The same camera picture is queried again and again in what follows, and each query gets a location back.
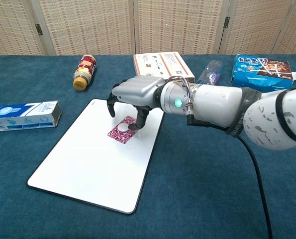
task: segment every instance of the white whiteboard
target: white whiteboard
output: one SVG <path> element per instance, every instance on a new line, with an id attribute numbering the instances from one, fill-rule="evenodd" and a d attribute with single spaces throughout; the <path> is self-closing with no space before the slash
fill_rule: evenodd
<path id="1" fill-rule="evenodd" d="M 163 112 L 150 111 L 144 128 L 125 144 L 107 134 L 132 105 L 92 100 L 27 181 L 28 186 L 130 214 L 137 206 Z"/>

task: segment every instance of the blue and white box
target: blue and white box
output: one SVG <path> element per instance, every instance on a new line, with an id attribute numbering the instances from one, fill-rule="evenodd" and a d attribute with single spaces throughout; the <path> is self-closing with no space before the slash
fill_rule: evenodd
<path id="1" fill-rule="evenodd" d="M 232 86 L 261 92 L 289 89 L 296 80 L 288 61 L 238 54 L 232 68 Z"/>
<path id="2" fill-rule="evenodd" d="M 58 101 L 0 106 L 0 131 L 56 127 L 61 116 Z"/>

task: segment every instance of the white round object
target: white round object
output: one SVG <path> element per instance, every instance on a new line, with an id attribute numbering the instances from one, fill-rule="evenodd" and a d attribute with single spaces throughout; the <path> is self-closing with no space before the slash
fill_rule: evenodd
<path id="1" fill-rule="evenodd" d="M 120 131 L 120 132 L 126 132 L 128 130 L 128 124 L 127 123 L 120 123 L 118 126 L 117 126 L 117 129 Z"/>

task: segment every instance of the robotic arm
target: robotic arm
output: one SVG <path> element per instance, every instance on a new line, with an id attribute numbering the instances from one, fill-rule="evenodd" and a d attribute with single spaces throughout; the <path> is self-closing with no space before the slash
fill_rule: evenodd
<path id="1" fill-rule="evenodd" d="M 261 93 L 250 88 L 189 84 L 182 77 L 135 76 L 114 85 L 107 99 L 137 108 L 136 124 L 143 128 L 149 111 L 161 108 L 187 118 L 188 125 L 214 127 L 237 137 L 244 129 L 258 146 L 283 150 L 296 146 L 296 90 Z"/>

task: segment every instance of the pink patterned card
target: pink patterned card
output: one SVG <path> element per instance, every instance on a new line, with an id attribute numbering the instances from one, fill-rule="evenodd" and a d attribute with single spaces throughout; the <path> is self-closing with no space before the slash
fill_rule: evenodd
<path id="1" fill-rule="evenodd" d="M 121 123 L 127 123 L 128 125 L 136 123 L 136 119 L 131 116 L 126 116 L 118 125 Z M 118 125 L 116 125 L 107 135 L 120 143 L 127 143 L 137 132 L 137 130 L 128 129 L 126 132 L 121 132 L 118 130 Z"/>

